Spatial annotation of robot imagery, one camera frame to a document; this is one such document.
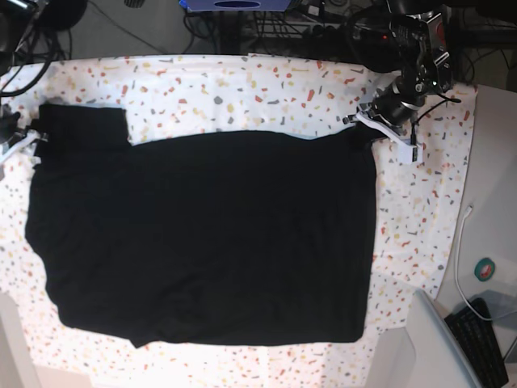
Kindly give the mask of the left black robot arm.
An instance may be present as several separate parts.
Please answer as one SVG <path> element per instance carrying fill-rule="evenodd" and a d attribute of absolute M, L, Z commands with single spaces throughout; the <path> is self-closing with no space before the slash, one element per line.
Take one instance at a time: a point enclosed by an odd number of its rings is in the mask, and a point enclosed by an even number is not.
<path fill-rule="evenodd" d="M 443 98 L 452 87 L 451 56 L 439 1 L 375 1 L 346 24 L 354 58 L 378 74 L 400 74 L 375 93 L 368 115 L 400 128 L 428 95 Z"/>

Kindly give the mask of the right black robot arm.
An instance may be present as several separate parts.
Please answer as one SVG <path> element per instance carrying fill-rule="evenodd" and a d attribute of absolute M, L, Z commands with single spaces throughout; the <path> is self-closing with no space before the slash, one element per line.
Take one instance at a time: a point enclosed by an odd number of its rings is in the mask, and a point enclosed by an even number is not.
<path fill-rule="evenodd" d="M 49 1 L 1 1 L 1 75 L 15 65 L 16 53 L 34 34 L 34 23 Z M 17 129 L 20 114 L 4 112 L 1 105 L 1 146 L 11 147 L 23 138 Z"/>

